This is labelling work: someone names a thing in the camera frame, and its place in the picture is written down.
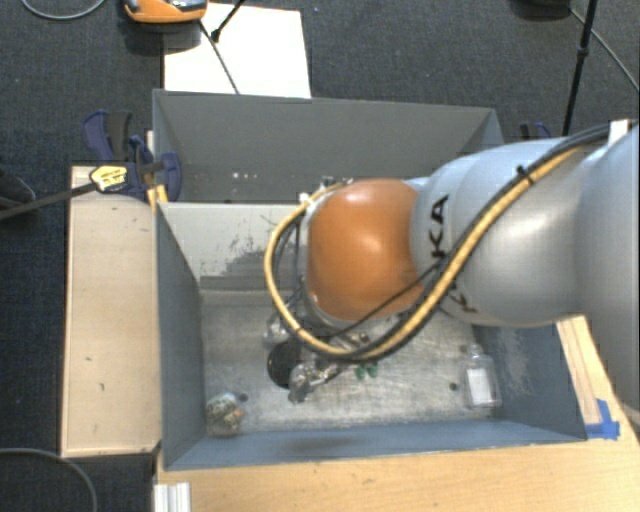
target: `orange object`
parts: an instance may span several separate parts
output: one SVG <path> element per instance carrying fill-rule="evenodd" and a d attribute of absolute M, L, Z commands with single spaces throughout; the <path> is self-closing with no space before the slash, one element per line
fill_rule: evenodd
<path fill-rule="evenodd" d="M 207 0 L 125 0 L 124 10 L 141 23 L 184 23 L 201 19 Z"/>
<path fill-rule="evenodd" d="M 334 192 L 311 219 L 306 284 L 321 311 L 357 321 L 417 279 L 409 247 L 418 193 L 396 179 L 370 179 Z M 373 318 L 408 308 L 415 285 Z"/>

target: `green object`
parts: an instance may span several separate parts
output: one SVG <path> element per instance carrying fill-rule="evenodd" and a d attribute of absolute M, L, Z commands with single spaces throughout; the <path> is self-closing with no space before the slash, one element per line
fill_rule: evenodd
<path fill-rule="evenodd" d="M 378 376 L 378 363 L 368 364 L 366 368 L 369 377 L 375 379 Z"/>
<path fill-rule="evenodd" d="M 358 377 L 358 380 L 364 380 L 364 378 L 367 375 L 367 371 L 364 369 L 364 366 L 362 365 L 358 366 L 355 372 L 356 372 L 356 377 Z"/>

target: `gray carpet floor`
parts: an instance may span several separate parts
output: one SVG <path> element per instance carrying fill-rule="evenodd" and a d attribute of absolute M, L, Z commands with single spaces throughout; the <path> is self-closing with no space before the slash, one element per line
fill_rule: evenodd
<path fill-rule="evenodd" d="M 93 2 L 31 3 L 69 12 Z M 67 23 L 39 19 L 19 0 L 2 3 L 0 158 L 41 197 L 65 189 L 70 166 L 93 157 L 80 135 L 89 113 L 128 109 L 132 133 L 151 127 L 162 41 L 130 23 L 120 3 L 107 1 Z M 572 6 L 584 14 L 586 3 Z M 493 107 L 508 141 L 518 139 L 523 121 L 560 133 L 582 31 L 573 16 L 527 21 L 507 0 L 247 5 L 302 12 L 314 96 Z M 636 80 L 638 27 L 637 0 L 600 2 L 595 29 Z M 573 130 L 620 117 L 638 117 L 638 94 L 592 39 Z M 65 242 L 64 204 L 0 224 L 0 448 L 57 449 Z M 150 457 L 82 465 L 100 510 L 150 509 Z M 81 482 L 58 469 L 33 458 L 1 458 L 0 510 L 87 510 Z"/>

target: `yellow cable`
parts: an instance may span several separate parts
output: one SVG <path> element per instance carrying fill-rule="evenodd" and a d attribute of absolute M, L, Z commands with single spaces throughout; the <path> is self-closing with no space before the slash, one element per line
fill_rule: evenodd
<path fill-rule="evenodd" d="M 529 174 L 531 180 L 521 180 L 511 190 L 500 197 L 495 202 L 495 204 L 491 206 L 487 213 L 485 213 L 485 215 L 483 215 L 473 226 L 471 232 L 468 234 L 467 238 L 464 240 L 455 256 L 451 259 L 447 267 L 442 272 L 440 278 L 435 283 L 429 296 L 407 319 L 404 325 L 384 344 L 370 350 L 369 352 L 360 354 L 359 356 L 354 356 L 354 359 L 359 360 L 376 357 L 378 355 L 384 354 L 388 350 L 391 350 L 395 346 L 402 343 L 404 339 L 420 325 L 420 323 L 427 317 L 427 315 L 431 313 L 433 308 L 437 306 L 438 302 L 440 302 L 447 289 L 449 288 L 449 285 L 453 282 L 458 273 L 462 270 L 462 267 L 464 266 L 466 261 L 471 256 L 471 252 L 473 251 L 473 249 L 478 245 L 482 236 L 491 227 L 491 225 L 505 212 L 507 208 L 509 208 L 509 206 L 511 206 L 520 196 L 522 196 L 522 194 L 524 194 L 532 186 L 533 183 L 549 174 L 553 169 L 562 164 L 576 151 L 578 151 L 578 149 L 579 147 L 573 148 L 566 151 L 565 153 L 562 153 L 561 155 L 556 156 L 555 158 L 552 158 Z M 320 350 L 325 354 L 349 356 L 352 351 L 330 345 L 316 338 L 309 331 L 302 328 L 300 323 L 288 310 L 285 301 L 280 296 L 277 286 L 275 285 L 272 272 L 273 254 L 275 252 L 278 240 L 282 236 L 284 230 L 302 213 L 304 213 L 306 209 L 311 205 L 311 203 L 313 203 L 323 195 L 332 192 L 339 186 L 341 185 L 334 185 L 327 189 L 316 192 L 307 201 L 298 206 L 295 211 L 289 214 L 278 226 L 276 226 L 273 233 L 271 234 L 271 239 L 269 240 L 269 244 L 267 245 L 267 248 L 265 250 L 264 272 L 267 281 L 267 288 L 269 289 L 269 293 L 273 298 L 276 309 L 279 311 L 279 313 L 282 315 L 282 318 L 285 320 L 285 322 L 287 322 L 287 324 L 289 324 L 289 327 L 296 333 L 298 337 L 307 342 L 310 346 Z"/>

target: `gray bin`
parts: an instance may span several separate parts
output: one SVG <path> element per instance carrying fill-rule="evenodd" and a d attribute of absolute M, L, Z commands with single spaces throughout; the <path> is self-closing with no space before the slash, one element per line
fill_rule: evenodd
<path fill-rule="evenodd" d="M 555 327 L 472 328 L 434 316 L 376 379 L 343 374 L 290 404 L 266 375 L 273 312 L 262 254 L 299 192 L 335 177 L 429 175 L 502 143 L 490 109 L 155 91 L 156 152 L 178 151 L 180 202 L 157 216 L 162 446 L 170 470 L 566 442 L 585 428 Z M 468 409 L 461 347 L 495 361 L 503 405 Z M 205 404 L 246 394 L 236 437 Z"/>

